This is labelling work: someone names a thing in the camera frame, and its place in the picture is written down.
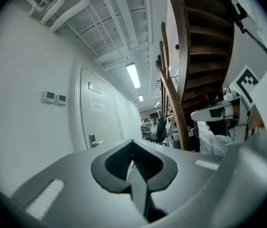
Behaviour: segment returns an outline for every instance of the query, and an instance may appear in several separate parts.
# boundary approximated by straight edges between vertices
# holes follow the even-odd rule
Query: door frame
[[[124,133],[120,121],[120,115],[118,110],[118,105],[115,99],[115,90],[117,90],[109,81],[107,81],[102,75],[100,75],[96,70],[94,70],[92,67],[88,66],[88,64],[84,64],[81,60],[74,60],[74,66],[73,66],[73,73],[71,76],[71,86],[70,86],[70,96],[72,98],[70,101],[73,103],[71,110],[70,110],[70,122],[71,122],[71,132],[73,133],[73,139],[74,139],[74,146],[77,151],[81,150],[87,150],[88,144],[87,139],[84,135],[84,128],[83,128],[83,118],[82,118],[82,109],[81,109],[81,75],[82,70],[88,70],[91,73],[93,73],[96,77],[98,77],[100,80],[102,80],[104,83],[106,83],[109,87],[112,88],[113,92],[113,101],[116,106],[116,112],[117,112],[117,121],[120,126],[120,134],[121,139],[124,140]]]

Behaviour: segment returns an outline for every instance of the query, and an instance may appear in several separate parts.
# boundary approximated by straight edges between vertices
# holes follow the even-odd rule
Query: wooden staircase
[[[171,3],[175,20],[179,20],[175,11],[178,0]],[[186,51],[187,64],[185,78],[179,77],[179,84],[184,84],[179,87],[183,93],[178,94],[182,95],[186,123],[192,125],[191,112],[208,104],[205,95],[211,101],[220,94],[232,53],[234,23],[222,0],[181,0],[181,3],[187,21],[183,28],[177,26],[177,30],[184,29],[188,39],[184,45],[179,40],[179,50]]]

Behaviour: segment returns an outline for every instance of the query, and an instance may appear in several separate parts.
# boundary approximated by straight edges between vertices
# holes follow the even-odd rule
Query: door handle
[[[97,147],[99,144],[104,142],[104,140],[96,142],[94,133],[89,134],[89,138],[90,138],[92,148]]]

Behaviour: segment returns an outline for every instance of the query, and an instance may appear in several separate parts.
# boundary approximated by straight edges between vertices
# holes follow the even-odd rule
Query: thermostat screen
[[[54,94],[51,92],[47,92],[47,98],[54,99]]]

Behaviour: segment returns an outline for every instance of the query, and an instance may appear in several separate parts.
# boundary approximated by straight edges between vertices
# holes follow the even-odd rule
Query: gray device
[[[64,187],[38,221],[25,210],[53,180]],[[224,158],[147,141],[102,145],[61,158],[3,200],[34,227],[221,228],[237,226],[266,198],[267,130]]]

